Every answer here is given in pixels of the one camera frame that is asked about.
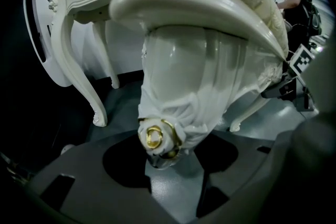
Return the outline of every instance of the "white furniture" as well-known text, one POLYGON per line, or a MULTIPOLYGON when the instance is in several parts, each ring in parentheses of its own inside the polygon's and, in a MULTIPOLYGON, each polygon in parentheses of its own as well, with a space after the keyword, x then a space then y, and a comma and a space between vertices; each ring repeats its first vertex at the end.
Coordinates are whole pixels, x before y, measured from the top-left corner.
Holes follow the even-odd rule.
POLYGON ((291 32, 293 30, 292 25, 285 20, 285 27, 287 32, 291 32))
POLYGON ((147 33, 139 138, 155 167, 175 164, 235 100, 281 78, 288 42, 273 0, 112 0, 109 12, 147 33))
POLYGON ((54 11, 51 30, 51 46, 54 56, 69 81, 91 104, 96 126, 106 126, 107 115, 104 106, 84 72, 74 60, 70 42, 74 20, 86 24, 93 22, 93 33, 106 74, 117 89, 119 80, 106 51, 105 21, 109 20, 108 4, 111 0, 50 0, 49 8, 54 11))

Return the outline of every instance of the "person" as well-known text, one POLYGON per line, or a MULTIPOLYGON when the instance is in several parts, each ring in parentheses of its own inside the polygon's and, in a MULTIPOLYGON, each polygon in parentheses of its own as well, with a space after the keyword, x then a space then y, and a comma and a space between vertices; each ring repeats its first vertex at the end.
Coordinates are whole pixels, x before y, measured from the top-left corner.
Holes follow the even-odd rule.
MULTIPOLYGON (((284 19, 289 22, 293 29, 288 32, 288 46, 291 52, 295 52, 300 44, 308 45, 308 23, 309 16, 304 8, 306 0, 285 0, 277 3, 279 9, 283 9, 284 19)), ((293 56, 289 53, 287 60, 293 56)))

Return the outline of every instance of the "black t-shirt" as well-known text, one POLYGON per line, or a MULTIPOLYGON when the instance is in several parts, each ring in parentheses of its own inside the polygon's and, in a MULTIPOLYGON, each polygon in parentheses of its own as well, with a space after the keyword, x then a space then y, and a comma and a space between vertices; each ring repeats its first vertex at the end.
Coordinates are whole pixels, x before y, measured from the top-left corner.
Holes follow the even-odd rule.
POLYGON ((291 25, 302 24, 308 26, 307 13, 303 8, 303 3, 306 0, 301 0, 300 5, 295 8, 285 9, 285 19, 291 25))

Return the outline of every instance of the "gray floor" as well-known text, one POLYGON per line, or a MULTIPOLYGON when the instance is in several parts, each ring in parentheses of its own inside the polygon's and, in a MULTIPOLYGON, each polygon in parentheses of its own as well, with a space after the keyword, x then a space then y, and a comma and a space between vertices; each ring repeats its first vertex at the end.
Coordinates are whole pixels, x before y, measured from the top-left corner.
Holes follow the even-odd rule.
MULTIPOLYGON (((138 129, 141 84, 139 81, 118 90, 111 90, 104 102, 109 124, 105 128, 92 125, 88 141, 138 129)), ((256 95, 249 93, 237 100, 215 129, 226 131, 231 121, 246 109, 255 97, 256 95)), ((293 130, 305 118, 313 115, 313 112, 297 112, 289 101, 272 99, 244 121, 236 135, 274 140, 278 133, 293 130)), ((151 178, 153 198, 178 222, 188 223, 196 218, 204 171, 195 154, 164 171, 154 169, 147 163, 145 173, 151 178)))

